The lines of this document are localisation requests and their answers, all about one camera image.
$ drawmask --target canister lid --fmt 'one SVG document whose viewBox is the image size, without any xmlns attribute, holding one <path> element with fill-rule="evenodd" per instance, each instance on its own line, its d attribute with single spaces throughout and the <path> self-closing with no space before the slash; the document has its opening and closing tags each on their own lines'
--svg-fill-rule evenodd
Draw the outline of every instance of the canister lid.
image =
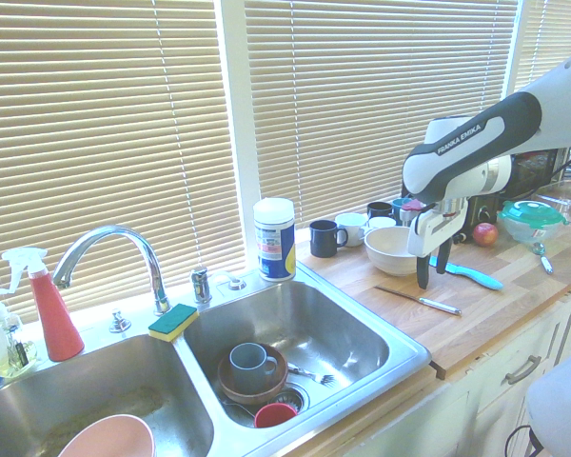
<svg viewBox="0 0 571 457">
<path fill-rule="evenodd" d="M 294 203 L 286 198 L 263 198 L 254 205 L 254 220 L 261 224 L 283 224 L 294 219 Z"/>
<path fill-rule="evenodd" d="M 565 217 L 556 209 L 541 202 L 521 201 L 505 202 L 503 211 L 499 213 L 503 219 L 512 219 L 527 224 L 532 229 L 543 229 L 545 226 L 568 224 Z"/>
</svg>

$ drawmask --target red cup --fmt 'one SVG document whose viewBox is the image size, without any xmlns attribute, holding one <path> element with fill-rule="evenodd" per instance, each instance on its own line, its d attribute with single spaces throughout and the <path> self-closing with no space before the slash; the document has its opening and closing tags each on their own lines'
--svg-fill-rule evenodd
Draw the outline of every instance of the red cup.
<svg viewBox="0 0 571 457">
<path fill-rule="evenodd" d="M 254 417 L 256 428 L 275 427 L 296 416 L 296 409 L 285 403 L 271 403 L 261 407 Z"/>
</svg>

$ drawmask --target cleaning powder canister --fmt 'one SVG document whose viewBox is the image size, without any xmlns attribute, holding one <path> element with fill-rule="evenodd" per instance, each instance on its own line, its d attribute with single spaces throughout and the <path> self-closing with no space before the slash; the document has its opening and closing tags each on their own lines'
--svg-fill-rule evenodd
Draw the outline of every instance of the cleaning powder canister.
<svg viewBox="0 0 571 457">
<path fill-rule="evenodd" d="M 294 276 L 294 204 L 286 198 L 265 198 L 254 205 L 258 264 L 268 281 Z"/>
</svg>

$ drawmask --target green sponge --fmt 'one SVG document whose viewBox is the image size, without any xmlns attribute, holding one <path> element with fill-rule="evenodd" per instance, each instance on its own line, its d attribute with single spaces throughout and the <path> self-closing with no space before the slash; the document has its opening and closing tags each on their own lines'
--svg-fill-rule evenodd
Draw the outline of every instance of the green sponge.
<svg viewBox="0 0 571 457">
<path fill-rule="evenodd" d="M 197 317 L 197 308 L 178 304 L 148 327 L 148 334 L 159 340 L 173 341 Z"/>
</svg>

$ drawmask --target black mug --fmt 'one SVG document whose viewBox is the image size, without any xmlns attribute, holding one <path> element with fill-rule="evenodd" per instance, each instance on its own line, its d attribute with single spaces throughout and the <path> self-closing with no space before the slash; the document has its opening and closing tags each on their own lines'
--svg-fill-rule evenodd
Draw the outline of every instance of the black mug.
<svg viewBox="0 0 571 457">
<path fill-rule="evenodd" d="M 336 248 L 342 248 L 349 239 L 346 229 L 339 227 L 334 221 L 313 221 L 310 229 L 311 254 L 315 257 L 327 258 L 336 255 Z M 345 234 L 345 240 L 342 243 L 337 242 L 339 231 Z"/>
<path fill-rule="evenodd" d="M 366 207 L 368 219 L 372 219 L 373 217 L 389 217 L 392 210 L 393 205 L 387 202 L 372 202 L 368 203 Z"/>
</svg>

